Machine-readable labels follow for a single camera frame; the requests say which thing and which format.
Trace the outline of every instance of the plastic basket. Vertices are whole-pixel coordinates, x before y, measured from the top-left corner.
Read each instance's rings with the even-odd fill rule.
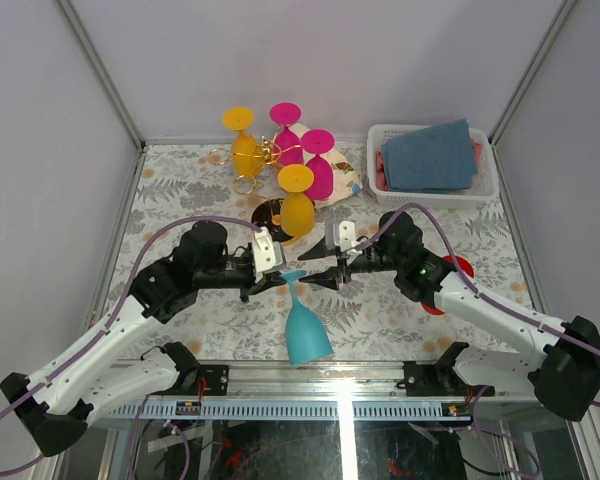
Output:
[[[469,134],[483,148],[478,173],[473,176],[471,188],[445,194],[384,192],[378,190],[376,188],[376,152],[379,152],[382,144],[390,138],[422,128],[427,128],[427,125],[374,125],[369,129],[369,137],[367,138],[367,178],[369,188],[379,204],[400,206],[406,202],[418,202],[430,208],[472,208],[498,198],[500,192],[498,172],[491,145],[484,132],[475,128],[470,128]]]

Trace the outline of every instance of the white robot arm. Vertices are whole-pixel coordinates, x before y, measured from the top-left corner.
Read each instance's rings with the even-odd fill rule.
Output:
[[[394,216],[380,219],[380,228]],[[555,414],[580,421],[600,390],[600,357],[544,328],[600,350],[595,325],[583,317],[565,322],[542,315],[490,291],[424,247],[422,230],[406,213],[394,216],[374,243],[356,240],[355,224],[340,222],[300,260],[334,255],[337,266],[300,281],[337,290],[352,274],[395,271],[394,283],[414,302],[442,310],[489,332],[518,353],[479,350],[456,342],[435,365],[404,362],[402,386],[409,396],[463,395],[467,386],[531,392]],[[532,318],[532,326],[521,318]]]
[[[198,222],[186,232],[169,257],[142,269],[129,295],[113,312],[74,342],[57,358],[28,376],[12,373],[0,388],[11,404],[26,399],[15,412],[44,456],[73,445],[98,418],[145,395],[170,391],[196,392],[200,364],[179,342],[160,346],[136,366],[120,372],[111,364],[138,340],[168,323],[193,305],[201,289],[237,288],[240,298],[284,285],[278,270],[284,256],[269,232],[261,229],[243,252],[229,255],[227,231],[215,222]],[[72,361],[86,347],[92,350]],[[58,373],[61,365],[69,366]]]

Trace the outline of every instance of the pink wine glass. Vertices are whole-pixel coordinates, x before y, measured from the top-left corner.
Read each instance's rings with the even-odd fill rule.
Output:
[[[309,130],[300,141],[302,148],[315,157],[307,162],[313,172],[313,184],[304,194],[311,200],[326,200],[333,193],[333,170],[331,164],[320,155],[327,153],[336,144],[333,135],[326,130]]]
[[[271,120],[283,127],[282,132],[278,134],[274,142],[280,149],[277,151],[284,152],[284,150],[290,149],[278,157],[278,163],[283,167],[293,163],[304,164],[300,139],[295,133],[289,130],[290,125],[300,120],[300,115],[302,115],[302,111],[295,103],[279,103],[269,110]]]

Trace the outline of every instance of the floral tablecloth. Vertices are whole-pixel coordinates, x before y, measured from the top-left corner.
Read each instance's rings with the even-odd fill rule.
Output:
[[[213,166],[207,153],[216,145],[160,145],[146,150],[142,178],[129,216],[108,294],[109,306],[117,300],[131,265],[145,241],[164,224],[188,215],[216,214],[249,219],[262,202],[232,189],[233,168]],[[349,162],[364,174],[366,147],[358,143],[337,146]],[[262,193],[278,196],[270,175]],[[321,271],[334,259],[297,262],[297,256],[324,234],[325,224],[340,219],[356,222],[358,235],[377,230],[380,216],[388,211],[366,192],[316,214],[313,232],[285,248],[288,268]],[[434,210],[456,252],[476,271],[476,279],[522,305],[530,305],[509,225],[499,201],[471,210]],[[419,212],[414,220],[423,229],[425,245],[445,254],[442,241]],[[168,255],[189,226],[165,234],[147,254],[144,265]],[[226,225],[229,249],[245,245],[250,231]],[[432,360],[451,342],[466,341],[480,348],[506,350],[507,345],[472,324],[445,314],[432,316],[420,304],[399,294],[393,275],[382,273],[356,277],[335,292],[297,284],[301,301],[324,322],[334,348],[335,360]],[[251,297],[243,304],[238,292],[204,290],[197,303],[169,324],[141,340],[123,358],[137,358],[148,348],[181,341],[200,359],[286,360],[284,327],[291,305],[287,287]]]

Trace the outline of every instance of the blue towel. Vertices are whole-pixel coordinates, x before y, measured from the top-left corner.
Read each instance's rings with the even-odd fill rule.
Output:
[[[387,140],[382,160],[389,190],[445,193],[471,187],[478,173],[466,120]]]

